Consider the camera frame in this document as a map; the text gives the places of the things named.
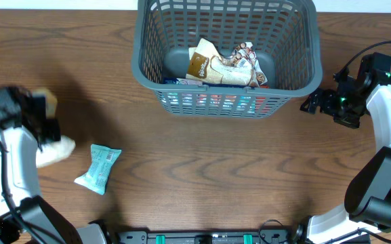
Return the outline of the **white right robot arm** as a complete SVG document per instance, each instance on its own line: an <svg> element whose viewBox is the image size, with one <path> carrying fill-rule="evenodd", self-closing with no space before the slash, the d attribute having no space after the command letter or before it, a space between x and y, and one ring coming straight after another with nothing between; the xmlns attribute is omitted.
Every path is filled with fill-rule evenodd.
<svg viewBox="0 0 391 244"><path fill-rule="evenodd" d="M368 243L388 240L391 232L391 57L364 56L356 78L348 70L335 74L337 89L318 88L301 105L303 112L330 115L357 129L360 118L373 123L375 155L348 185L344 202L323 215L311 216L296 228L293 243Z"/></svg>

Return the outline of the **beige brown Pantree bag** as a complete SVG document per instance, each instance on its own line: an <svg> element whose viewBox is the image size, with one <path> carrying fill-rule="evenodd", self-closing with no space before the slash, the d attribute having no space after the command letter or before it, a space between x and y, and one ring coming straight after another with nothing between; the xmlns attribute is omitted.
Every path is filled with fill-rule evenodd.
<svg viewBox="0 0 391 244"><path fill-rule="evenodd" d="M269 88L268 78L260 67L252 42L240 43L228 59L233 67L250 69L251 79L247 86Z"/></svg>

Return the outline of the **beige paper pouch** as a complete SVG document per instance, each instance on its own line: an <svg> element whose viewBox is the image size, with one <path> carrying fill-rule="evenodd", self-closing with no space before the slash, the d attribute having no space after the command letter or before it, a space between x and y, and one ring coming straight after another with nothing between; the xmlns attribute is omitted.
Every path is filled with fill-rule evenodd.
<svg viewBox="0 0 391 244"><path fill-rule="evenodd" d="M33 92L34 97L45 98L45 118L55 119L58 100L56 96L46 88L40 88ZM60 136L59 140L46 143L42 149L37 150L37 168L46 167L67 159L74 151L76 143L67 136Z"/></svg>

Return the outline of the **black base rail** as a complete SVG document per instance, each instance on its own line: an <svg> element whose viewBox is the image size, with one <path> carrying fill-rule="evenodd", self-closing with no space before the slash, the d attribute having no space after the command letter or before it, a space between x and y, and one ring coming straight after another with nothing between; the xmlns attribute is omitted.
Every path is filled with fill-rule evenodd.
<svg viewBox="0 0 391 244"><path fill-rule="evenodd" d="M303 233L293 237L281 223L258 230L205 232L148 232L132 230L116 234L119 244L288 244L305 243Z"/></svg>

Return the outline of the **orange snack bag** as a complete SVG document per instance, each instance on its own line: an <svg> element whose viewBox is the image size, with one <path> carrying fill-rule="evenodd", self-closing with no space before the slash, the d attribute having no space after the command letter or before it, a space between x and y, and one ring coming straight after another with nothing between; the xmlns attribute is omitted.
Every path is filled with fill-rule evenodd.
<svg viewBox="0 0 391 244"><path fill-rule="evenodd" d="M260 88L269 89L270 87L268 85L261 85ZM261 105L263 104L265 97L256 97L254 102L254 109L255 112L259 111Z"/></svg>

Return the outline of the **colourful Kleenex tissue multipack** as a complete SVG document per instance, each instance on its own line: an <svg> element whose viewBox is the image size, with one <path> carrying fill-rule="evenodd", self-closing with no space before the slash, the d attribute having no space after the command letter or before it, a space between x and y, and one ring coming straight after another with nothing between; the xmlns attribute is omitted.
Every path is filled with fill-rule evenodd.
<svg viewBox="0 0 391 244"><path fill-rule="evenodd" d="M173 92L157 92L157 95L164 106L169 103L171 108L165 108L173 113L178 113L179 106L182 106L181 113L185 115L226 116L231 113L236 115L256 112L256 101L250 96Z"/></svg>

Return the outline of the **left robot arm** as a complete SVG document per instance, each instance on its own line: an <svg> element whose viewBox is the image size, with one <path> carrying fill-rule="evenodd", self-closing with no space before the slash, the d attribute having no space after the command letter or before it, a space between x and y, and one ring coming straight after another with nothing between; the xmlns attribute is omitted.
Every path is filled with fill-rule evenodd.
<svg viewBox="0 0 391 244"><path fill-rule="evenodd" d="M57 99L48 89L0 87L0 243L27 232L31 243L111 243L101 221L75 228L41 194L38 166L68 157Z"/></svg>

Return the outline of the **teal snack packet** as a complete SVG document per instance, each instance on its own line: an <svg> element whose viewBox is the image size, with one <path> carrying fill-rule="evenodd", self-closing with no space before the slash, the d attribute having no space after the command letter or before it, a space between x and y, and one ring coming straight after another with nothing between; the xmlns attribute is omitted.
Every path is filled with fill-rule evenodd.
<svg viewBox="0 0 391 244"><path fill-rule="evenodd" d="M112 166L121 153L122 150L119 149L92 144L91 165L86 173L74 180L74 183L104 195Z"/></svg>

